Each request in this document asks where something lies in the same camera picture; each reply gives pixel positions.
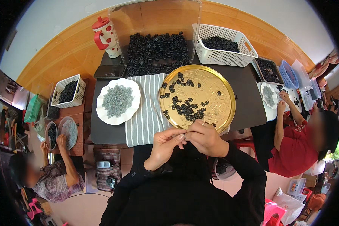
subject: white wavy plate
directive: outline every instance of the white wavy plate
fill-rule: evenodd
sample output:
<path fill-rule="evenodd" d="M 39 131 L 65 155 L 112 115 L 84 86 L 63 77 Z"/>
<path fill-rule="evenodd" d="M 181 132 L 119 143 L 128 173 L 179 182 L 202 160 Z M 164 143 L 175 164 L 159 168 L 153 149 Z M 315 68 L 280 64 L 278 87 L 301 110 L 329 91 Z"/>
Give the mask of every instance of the white wavy plate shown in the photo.
<path fill-rule="evenodd" d="M 269 88 L 271 89 L 271 91 L 274 92 L 274 93 L 273 93 L 273 100 L 274 100 L 274 103 L 275 103 L 274 106 L 271 106 L 271 105 L 265 100 L 265 96 L 264 96 L 263 91 L 262 91 L 262 89 L 263 89 L 265 86 L 269 87 Z M 263 83 L 261 84 L 261 92 L 260 92 L 260 93 L 261 93 L 261 96 L 262 96 L 263 101 L 266 103 L 266 105 L 267 105 L 268 107 L 270 107 L 271 109 L 275 109 L 275 108 L 278 107 L 278 103 L 279 103 L 278 94 L 275 92 L 275 89 L 272 88 L 270 84 L 268 84 L 268 83 L 266 83 L 266 82 L 263 82 Z"/>
<path fill-rule="evenodd" d="M 102 107 L 104 95 L 108 93 L 109 88 L 114 88 L 116 85 L 123 85 L 124 87 L 130 87 L 132 88 L 132 106 L 127 109 L 125 113 L 123 113 L 119 118 L 116 116 L 108 118 L 107 116 L 107 110 Z M 125 121 L 128 121 L 131 119 L 133 114 L 138 110 L 138 107 L 140 106 L 140 88 L 138 87 L 138 84 L 133 80 L 128 80 L 125 78 L 120 78 L 117 80 L 111 80 L 108 85 L 102 88 L 100 91 L 100 95 L 97 97 L 97 114 L 100 120 L 105 122 L 109 125 L 119 125 L 122 124 Z"/>

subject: woman in floral shirt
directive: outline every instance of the woman in floral shirt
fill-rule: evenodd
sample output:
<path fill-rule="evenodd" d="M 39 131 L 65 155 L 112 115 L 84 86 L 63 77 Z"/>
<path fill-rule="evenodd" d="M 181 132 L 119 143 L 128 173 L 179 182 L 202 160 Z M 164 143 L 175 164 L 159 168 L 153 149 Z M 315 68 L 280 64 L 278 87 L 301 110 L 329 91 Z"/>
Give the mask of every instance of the woman in floral shirt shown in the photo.
<path fill-rule="evenodd" d="M 63 160 L 49 165 L 48 147 L 42 142 L 40 147 L 44 154 L 44 167 L 39 171 L 35 170 L 27 155 L 13 155 L 9 162 L 17 184 L 33 188 L 40 197 L 50 202 L 63 202 L 85 186 L 83 177 L 75 169 L 66 150 L 66 136 L 59 135 L 57 143 Z"/>

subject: blue plastic basket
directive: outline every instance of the blue plastic basket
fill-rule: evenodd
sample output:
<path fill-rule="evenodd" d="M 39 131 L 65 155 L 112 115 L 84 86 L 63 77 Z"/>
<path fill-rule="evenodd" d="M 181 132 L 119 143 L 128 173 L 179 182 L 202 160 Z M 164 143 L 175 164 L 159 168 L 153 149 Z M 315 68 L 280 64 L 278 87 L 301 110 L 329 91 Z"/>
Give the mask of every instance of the blue plastic basket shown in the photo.
<path fill-rule="evenodd" d="M 284 85 L 290 89 L 299 88 L 299 82 L 296 78 L 296 74 L 291 66 L 286 61 L 281 61 L 281 65 L 279 68 L 281 77 L 284 80 Z"/>

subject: black sleeve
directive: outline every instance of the black sleeve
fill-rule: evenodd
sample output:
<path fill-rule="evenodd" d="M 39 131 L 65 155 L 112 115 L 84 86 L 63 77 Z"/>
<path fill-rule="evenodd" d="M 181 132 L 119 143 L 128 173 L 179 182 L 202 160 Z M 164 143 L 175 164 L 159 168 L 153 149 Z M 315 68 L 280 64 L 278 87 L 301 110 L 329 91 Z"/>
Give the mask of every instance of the black sleeve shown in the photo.
<path fill-rule="evenodd" d="M 115 225 L 121 215 L 122 210 L 127 204 L 129 195 L 133 188 L 138 187 L 148 178 L 148 171 L 144 165 L 132 168 L 131 172 L 125 175 L 115 187 L 113 196 L 108 199 L 107 208 L 102 215 L 102 221 L 99 226 Z"/>
<path fill-rule="evenodd" d="M 238 216 L 246 219 L 244 225 L 260 225 L 265 211 L 266 172 L 251 156 L 237 149 L 229 142 L 230 148 L 225 159 L 244 181 L 234 200 Z"/>

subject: hand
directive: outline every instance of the hand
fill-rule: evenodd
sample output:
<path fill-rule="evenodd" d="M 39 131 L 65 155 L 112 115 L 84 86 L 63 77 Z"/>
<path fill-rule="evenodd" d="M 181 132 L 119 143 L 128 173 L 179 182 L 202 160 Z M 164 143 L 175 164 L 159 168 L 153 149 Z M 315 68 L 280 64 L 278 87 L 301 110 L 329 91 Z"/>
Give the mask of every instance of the hand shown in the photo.
<path fill-rule="evenodd" d="M 314 110 L 318 109 L 318 103 L 317 103 L 317 102 L 314 102 L 314 104 L 313 104 L 313 109 L 314 109 Z"/>
<path fill-rule="evenodd" d="M 44 155 L 47 155 L 49 150 L 48 150 L 48 145 L 45 141 L 43 141 L 41 144 L 40 144 L 40 149 L 41 151 L 43 152 Z"/>
<path fill-rule="evenodd" d="M 59 150 L 60 149 L 66 150 L 66 135 L 60 134 L 57 138 L 57 143 L 58 143 Z"/>
<path fill-rule="evenodd" d="M 285 101 L 280 101 L 278 103 L 278 116 L 283 115 L 285 112 Z"/>
<path fill-rule="evenodd" d="M 187 143 L 184 141 L 185 132 L 185 129 L 170 128 L 163 132 L 155 133 L 151 156 L 144 162 L 145 169 L 155 171 L 168 162 L 173 148 L 178 145 L 183 149 L 183 144 Z"/>
<path fill-rule="evenodd" d="M 185 141 L 190 141 L 200 153 L 207 156 L 223 158 L 228 153 L 228 142 L 221 139 L 213 125 L 200 119 L 190 125 L 185 136 Z"/>
<path fill-rule="evenodd" d="M 285 91 L 281 91 L 279 93 L 280 97 L 285 101 L 285 103 L 289 104 L 291 102 L 290 98 L 289 98 L 289 94 L 286 93 Z"/>

